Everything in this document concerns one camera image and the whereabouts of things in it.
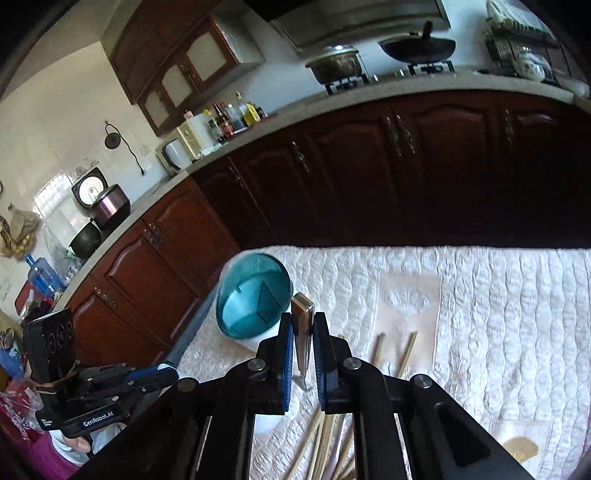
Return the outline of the blue water bottle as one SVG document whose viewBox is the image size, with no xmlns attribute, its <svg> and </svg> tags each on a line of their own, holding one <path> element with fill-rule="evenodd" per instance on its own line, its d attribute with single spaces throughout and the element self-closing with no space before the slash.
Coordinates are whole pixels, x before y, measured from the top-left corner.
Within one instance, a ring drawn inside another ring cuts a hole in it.
<svg viewBox="0 0 591 480">
<path fill-rule="evenodd" d="M 34 259 L 31 255 L 27 255 L 25 262 L 29 266 L 28 282 L 37 293 L 54 299 L 58 292 L 64 291 L 65 286 L 60 277 L 45 258 Z"/>
</svg>

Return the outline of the dish rack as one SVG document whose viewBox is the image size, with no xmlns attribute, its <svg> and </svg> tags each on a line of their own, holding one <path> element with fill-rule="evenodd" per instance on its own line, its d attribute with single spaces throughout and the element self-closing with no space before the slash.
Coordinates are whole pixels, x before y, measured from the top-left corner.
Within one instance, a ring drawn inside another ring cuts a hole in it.
<svg viewBox="0 0 591 480">
<path fill-rule="evenodd" d="M 590 81 L 556 34 L 519 1 L 488 1 L 486 46 L 499 72 L 590 97 Z"/>
</svg>

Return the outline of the black pot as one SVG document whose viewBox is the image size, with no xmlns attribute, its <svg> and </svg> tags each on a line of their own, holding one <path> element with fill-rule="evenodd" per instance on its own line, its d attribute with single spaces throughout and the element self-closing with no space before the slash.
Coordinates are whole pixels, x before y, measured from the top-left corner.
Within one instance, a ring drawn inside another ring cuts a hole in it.
<svg viewBox="0 0 591 480">
<path fill-rule="evenodd" d="M 72 239 L 69 248 L 83 260 L 89 259 L 102 243 L 102 235 L 98 227 L 89 221 Z"/>
</svg>

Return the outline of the silver cooking pot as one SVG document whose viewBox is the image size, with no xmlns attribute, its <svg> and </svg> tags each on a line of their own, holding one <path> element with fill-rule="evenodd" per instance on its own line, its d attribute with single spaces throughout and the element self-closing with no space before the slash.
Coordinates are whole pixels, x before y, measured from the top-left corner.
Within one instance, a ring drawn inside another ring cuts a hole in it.
<svg viewBox="0 0 591 480">
<path fill-rule="evenodd" d="M 305 66 L 311 70 L 315 80 L 328 85 L 363 74 L 359 50 L 352 45 L 335 45 L 322 50 L 320 55 L 308 61 Z"/>
</svg>

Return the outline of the upper wooden cabinet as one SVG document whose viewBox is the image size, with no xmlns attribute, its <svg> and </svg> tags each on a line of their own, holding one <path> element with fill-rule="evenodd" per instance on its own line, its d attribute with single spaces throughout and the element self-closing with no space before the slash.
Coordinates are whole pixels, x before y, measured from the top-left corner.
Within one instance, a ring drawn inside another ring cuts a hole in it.
<svg viewBox="0 0 591 480">
<path fill-rule="evenodd" d="M 264 62 L 239 1 L 120 1 L 101 44 L 156 136 Z"/>
</svg>

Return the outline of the bamboo chopstick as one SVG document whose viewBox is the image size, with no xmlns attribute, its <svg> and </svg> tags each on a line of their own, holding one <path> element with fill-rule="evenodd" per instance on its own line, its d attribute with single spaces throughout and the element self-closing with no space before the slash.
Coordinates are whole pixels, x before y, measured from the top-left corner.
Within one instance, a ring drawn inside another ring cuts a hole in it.
<svg viewBox="0 0 591 480">
<path fill-rule="evenodd" d="M 291 463 L 290 470 L 288 470 L 287 476 L 284 477 L 284 479 L 294 479 L 294 475 L 297 473 L 298 465 L 301 463 L 301 459 L 304 458 L 304 454 L 308 449 L 308 445 L 311 443 L 311 440 L 314 439 L 315 434 L 318 433 L 318 428 L 320 427 L 323 416 L 324 412 L 322 412 L 321 408 L 318 407 L 315 410 L 314 415 L 311 417 L 311 424 L 308 426 L 308 431 L 305 432 L 304 441 L 301 443 L 300 449 L 298 449 L 297 455 L 295 455 L 294 461 Z"/>
<path fill-rule="evenodd" d="M 411 335 L 410 335 L 410 339 L 408 341 L 408 345 L 407 345 L 406 350 L 404 352 L 403 358 L 402 358 L 402 360 L 401 360 L 401 362 L 399 364 L 399 368 L 398 368 L 398 371 L 397 371 L 397 377 L 398 378 L 402 378 L 403 377 L 404 372 L 405 372 L 405 370 L 407 369 L 407 367 L 409 365 L 410 358 L 411 358 L 412 353 L 414 351 L 414 347 L 415 347 L 417 338 L 418 338 L 418 332 L 417 331 L 412 332 Z"/>
<path fill-rule="evenodd" d="M 372 353 L 372 358 L 370 359 L 370 362 L 374 366 L 376 366 L 377 368 L 381 367 L 381 360 L 382 360 L 385 340 L 386 340 L 386 334 L 384 334 L 384 332 L 380 333 L 376 339 L 374 350 Z"/>
</svg>

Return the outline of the range hood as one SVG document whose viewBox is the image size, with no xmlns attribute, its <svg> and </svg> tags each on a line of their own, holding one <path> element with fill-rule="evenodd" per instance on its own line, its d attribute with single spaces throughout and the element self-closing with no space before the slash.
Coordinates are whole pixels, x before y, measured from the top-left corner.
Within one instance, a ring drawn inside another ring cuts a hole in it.
<svg viewBox="0 0 591 480">
<path fill-rule="evenodd" d="M 451 28 L 441 1 L 290 1 L 290 10 L 269 23 L 294 48 L 349 41 L 387 32 L 405 33 L 423 28 Z"/>
</svg>

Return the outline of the floral cup with teal interior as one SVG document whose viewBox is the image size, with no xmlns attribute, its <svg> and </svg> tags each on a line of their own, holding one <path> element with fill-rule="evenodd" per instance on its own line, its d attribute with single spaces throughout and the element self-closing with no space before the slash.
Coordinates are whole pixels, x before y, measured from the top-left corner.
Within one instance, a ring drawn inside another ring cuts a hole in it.
<svg viewBox="0 0 591 480">
<path fill-rule="evenodd" d="M 290 275 L 280 260 L 266 253 L 246 252 L 229 261 L 221 274 L 217 325 L 235 340 L 259 337 L 280 322 L 293 294 Z"/>
</svg>

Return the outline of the condiment bottles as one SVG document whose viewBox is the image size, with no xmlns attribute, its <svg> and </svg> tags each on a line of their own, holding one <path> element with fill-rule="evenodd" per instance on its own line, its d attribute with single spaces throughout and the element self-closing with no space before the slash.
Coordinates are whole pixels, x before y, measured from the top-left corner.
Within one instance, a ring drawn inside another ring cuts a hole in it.
<svg viewBox="0 0 591 480">
<path fill-rule="evenodd" d="M 213 102 L 202 113 L 206 116 L 215 140 L 221 144 L 246 132 L 267 117 L 259 105 L 245 100 L 239 92 L 235 93 L 235 102 Z"/>
</svg>

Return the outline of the black wok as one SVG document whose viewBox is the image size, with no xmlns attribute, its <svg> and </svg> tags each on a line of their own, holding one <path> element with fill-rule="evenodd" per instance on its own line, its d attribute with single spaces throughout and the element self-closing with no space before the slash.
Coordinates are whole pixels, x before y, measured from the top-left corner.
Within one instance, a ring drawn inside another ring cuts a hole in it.
<svg viewBox="0 0 591 480">
<path fill-rule="evenodd" d="M 456 41 L 432 35 L 434 24 L 427 20 L 421 35 L 385 39 L 380 47 L 391 58 L 409 65 L 432 64 L 447 60 L 456 50 Z"/>
</svg>

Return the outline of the rice cooker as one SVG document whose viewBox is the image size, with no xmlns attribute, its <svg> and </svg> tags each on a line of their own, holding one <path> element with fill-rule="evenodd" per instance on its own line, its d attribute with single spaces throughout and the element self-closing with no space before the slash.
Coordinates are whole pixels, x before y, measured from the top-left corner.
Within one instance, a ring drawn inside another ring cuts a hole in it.
<svg viewBox="0 0 591 480">
<path fill-rule="evenodd" d="M 90 169 L 71 188 L 80 212 L 102 232 L 112 232 L 131 212 L 131 202 L 118 184 L 110 185 L 98 167 Z"/>
</svg>

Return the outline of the white quilted tablecloth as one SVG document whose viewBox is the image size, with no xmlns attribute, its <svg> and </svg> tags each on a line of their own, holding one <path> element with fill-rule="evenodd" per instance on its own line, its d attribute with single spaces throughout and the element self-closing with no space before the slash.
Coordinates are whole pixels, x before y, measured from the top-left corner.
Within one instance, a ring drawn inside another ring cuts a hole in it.
<svg viewBox="0 0 591 480">
<path fill-rule="evenodd" d="M 298 248 L 269 254 L 356 357 L 431 376 L 538 479 L 590 447 L 590 254 L 484 247 Z"/>
</svg>

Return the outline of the white microwave oven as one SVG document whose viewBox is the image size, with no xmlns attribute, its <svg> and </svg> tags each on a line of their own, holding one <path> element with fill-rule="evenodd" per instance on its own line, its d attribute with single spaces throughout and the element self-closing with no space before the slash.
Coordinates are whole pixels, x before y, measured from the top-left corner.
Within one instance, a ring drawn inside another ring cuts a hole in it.
<svg viewBox="0 0 591 480">
<path fill-rule="evenodd" d="M 175 176 L 220 146 L 211 126 L 192 117 L 164 138 L 156 156 L 167 174 Z"/>
</svg>

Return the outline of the lower wooden cabinets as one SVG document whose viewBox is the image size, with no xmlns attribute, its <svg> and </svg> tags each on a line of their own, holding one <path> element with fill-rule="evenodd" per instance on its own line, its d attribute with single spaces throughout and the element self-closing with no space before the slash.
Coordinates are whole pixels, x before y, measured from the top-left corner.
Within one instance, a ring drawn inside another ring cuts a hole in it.
<svg viewBox="0 0 591 480">
<path fill-rule="evenodd" d="M 67 306 L 89 365 L 160 361 L 257 247 L 586 247 L 590 116 L 573 101 L 458 90 L 276 118 L 139 207 Z"/>
</svg>

